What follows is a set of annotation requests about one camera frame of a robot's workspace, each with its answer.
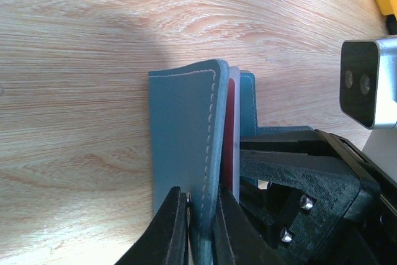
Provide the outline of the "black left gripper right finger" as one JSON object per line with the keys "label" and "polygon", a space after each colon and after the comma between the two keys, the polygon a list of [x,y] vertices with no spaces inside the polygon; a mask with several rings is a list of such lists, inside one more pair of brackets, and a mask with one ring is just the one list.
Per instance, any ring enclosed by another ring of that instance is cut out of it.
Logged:
{"label": "black left gripper right finger", "polygon": [[260,237],[232,192],[221,186],[213,221],[216,264],[280,264],[280,256]]}

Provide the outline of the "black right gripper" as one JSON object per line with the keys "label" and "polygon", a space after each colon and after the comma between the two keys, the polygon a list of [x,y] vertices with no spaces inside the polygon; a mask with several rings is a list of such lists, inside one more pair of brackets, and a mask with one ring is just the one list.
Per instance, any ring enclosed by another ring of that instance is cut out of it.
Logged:
{"label": "black right gripper", "polygon": [[240,205],[287,264],[395,264],[396,183],[350,141],[332,156],[240,151]]}

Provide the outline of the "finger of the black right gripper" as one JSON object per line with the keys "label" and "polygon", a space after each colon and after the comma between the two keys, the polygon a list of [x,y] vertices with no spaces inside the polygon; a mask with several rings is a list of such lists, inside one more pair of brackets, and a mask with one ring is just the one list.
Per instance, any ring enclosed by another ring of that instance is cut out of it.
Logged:
{"label": "finger of the black right gripper", "polygon": [[244,137],[241,150],[332,156],[332,147],[321,134],[314,130],[282,132]]}

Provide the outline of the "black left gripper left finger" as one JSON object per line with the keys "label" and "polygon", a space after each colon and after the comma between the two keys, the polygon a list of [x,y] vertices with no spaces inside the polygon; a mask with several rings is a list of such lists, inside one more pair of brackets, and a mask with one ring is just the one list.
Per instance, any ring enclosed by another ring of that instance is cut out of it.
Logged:
{"label": "black left gripper left finger", "polygon": [[180,187],[172,187],[151,223],[117,264],[188,264],[188,203]]}

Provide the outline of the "red black stripe card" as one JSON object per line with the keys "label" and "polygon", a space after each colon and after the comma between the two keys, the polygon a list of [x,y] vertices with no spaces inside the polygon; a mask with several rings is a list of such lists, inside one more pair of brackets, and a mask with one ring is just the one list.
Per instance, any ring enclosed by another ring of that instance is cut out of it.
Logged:
{"label": "red black stripe card", "polygon": [[223,135],[223,151],[221,157],[221,183],[227,187],[236,200],[239,199],[239,186],[236,177],[236,157],[235,157],[235,81],[229,79],[228,94],[226,100],[226,114]]}

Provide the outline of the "teal leather card holder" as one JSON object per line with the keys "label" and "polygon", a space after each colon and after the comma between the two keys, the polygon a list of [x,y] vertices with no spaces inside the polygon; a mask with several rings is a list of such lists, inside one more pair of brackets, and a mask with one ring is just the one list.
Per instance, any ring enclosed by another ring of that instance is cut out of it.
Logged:
{"label": "teal leather card holder", "polygon": [[210,230],[220,179],[226,102],[233,95],[232,147],[242,136],[292,132],[292,127],[259,127],[255,77],[224,60],[200,61],[181,68],[152,71],[149,125],[153,157],[154,217],[170,227],[164,264],[187,258],[187,194],[193,197],[193,244],[211,264]]}

